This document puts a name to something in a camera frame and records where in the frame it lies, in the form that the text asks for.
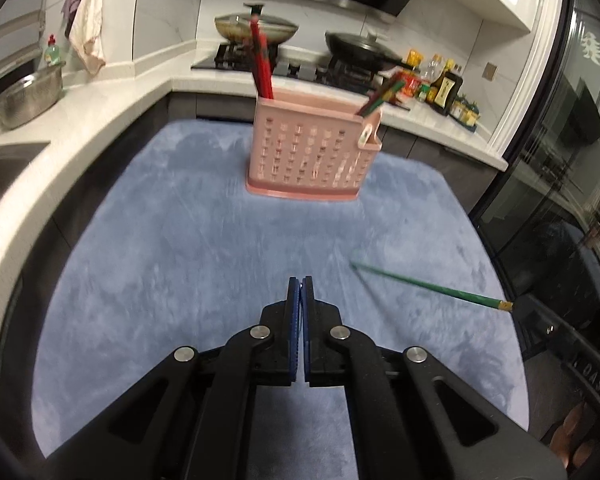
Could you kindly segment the person's right hand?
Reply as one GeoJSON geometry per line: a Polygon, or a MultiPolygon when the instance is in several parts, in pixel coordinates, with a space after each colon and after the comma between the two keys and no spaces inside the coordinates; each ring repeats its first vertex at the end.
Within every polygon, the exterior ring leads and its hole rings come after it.
{"type": "Polygon", "coordinates": [[[600,413],[580,402],[556,426],[548,447],[568,479],[600,479],[600,413]]]}

